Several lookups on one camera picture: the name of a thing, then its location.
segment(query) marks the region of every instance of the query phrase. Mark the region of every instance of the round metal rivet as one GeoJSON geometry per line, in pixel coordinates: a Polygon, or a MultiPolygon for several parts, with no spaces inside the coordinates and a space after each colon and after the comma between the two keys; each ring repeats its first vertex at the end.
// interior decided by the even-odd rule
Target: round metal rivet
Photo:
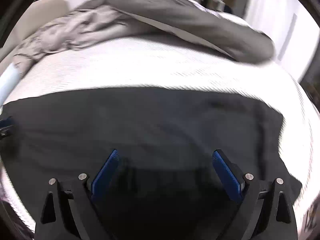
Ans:
{"type": "Polygon", "coordinates": [[[277,182],[278,182],[280,185],[282,185],[282,184],[283,184],[283,179],[278,178],[278,179],[277,179],[277,182]]]}
{"type": "Polygon", "coordinates": [[[52,179],[49,180],[49,184],[50,185],[53,185],[55,183],[56,183],[56,179],[55,178],[52,178],[52,179]]]}
{"type": "Polygon", "coordinates": [[[254,178],[251,173],[247,173],[247,174],[245,175],[245,177],[246,177],[246,179],[248,179],[248,180],[253,180],[253,178],[254,178]]]}
{"type": "Polygon", "coordinates": [[[78,178],[79,180],[84,180],[86,177],[87,177],[87,174],[81,173],[78,178]]]}

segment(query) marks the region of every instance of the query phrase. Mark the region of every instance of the gray vertical strip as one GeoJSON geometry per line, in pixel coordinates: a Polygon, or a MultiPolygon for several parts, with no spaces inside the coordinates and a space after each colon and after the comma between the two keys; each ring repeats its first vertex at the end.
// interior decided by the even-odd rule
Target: gray vertical strip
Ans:
{"type": "Polygon", "coordinates": [[[286,50],[287,50],[287,47],[289,45],[289,42],[291,40],[291,37],[292,37],[292,33],[293,33],[293,30],[294,30],[294,27],[296,25],[296,22],[297,22],[297,15],[294,13],[293,16],[292,16],[292,20],[291,20],[291,23],[290,23],[290,27],[289,27],[289,30],[288,30],[288,33],[287,33],[287,36],[284,40],[284,43],[281,47],[281,50],[279,52],[279,55],[278,55],[278,60],[282,60],[286,50]]]}

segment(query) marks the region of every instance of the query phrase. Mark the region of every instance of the metal pin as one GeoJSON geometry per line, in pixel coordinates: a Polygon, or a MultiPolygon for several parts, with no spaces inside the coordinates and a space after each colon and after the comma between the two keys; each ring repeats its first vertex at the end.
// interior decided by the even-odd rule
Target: metal pin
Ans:
{"type": "Polygon", "coordinates": [[[277,182],[278,182],[280,185],[282,185],[282,184],[283,184],[283,179],[278,178],[278,179],[277,179],[277,182]]]}
{"type": "Polygon", "coordinates": [[[253,180],[254,176],[251,174],[251,173],[247,173],[245,175],[245,177],[248,179],[248,180],[253,180]]]}
{"type": "Polygon", "coordinates": [[[84,180],[86,177],[87,177],[87,174],[85,174],[85,173],[81,173],[81,174],[78,176],[79,180],[84,180]]]}
{"type": "Polygon", "coordinates": [[[49,184],[50,185],[53,185],[55,183],[56,183],[56,179],[55,178],[52,178],[52,179],[49,180],[49,184]]]}

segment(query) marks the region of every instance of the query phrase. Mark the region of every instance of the bed sheet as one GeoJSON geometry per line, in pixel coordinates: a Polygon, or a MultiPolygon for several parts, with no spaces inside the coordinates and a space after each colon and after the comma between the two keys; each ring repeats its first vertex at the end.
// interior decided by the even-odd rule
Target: bed sheet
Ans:
{"type": "MultiPolygon", "coordinates": [[[[320,116],[300,85],[275,62],[236,63],[169,34],[126,37],[45,57],[5,103],[58,91],[125,86],[238,93],[279,111],[284,116],[279,155],[302,183],[294,203],[300,231],[303,215],[320,192],[320,116]]],[[[35,221],[4,167],[1,183],[14,210],[34,230],[35,221]]]]}

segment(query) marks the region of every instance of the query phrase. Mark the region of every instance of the black cloth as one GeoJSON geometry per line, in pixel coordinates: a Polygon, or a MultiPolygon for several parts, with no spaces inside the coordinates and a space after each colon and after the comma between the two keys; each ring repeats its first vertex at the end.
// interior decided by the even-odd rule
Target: black cloth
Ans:
{"type": "Polygon", "coordinates": [[[1,141],[1,157],[33,217],[49,179],[93,178],[113,149],[121,164],[96,207],[119,239],[182,239],[212,215],[219,233],[235,206],[211,165],[218,148],[244,173],[282,178],[292,200],[300,192],[278,154],[282,115],[238,94],[76,90],[8,103],[9,116],[17,131],[1,141]]]}

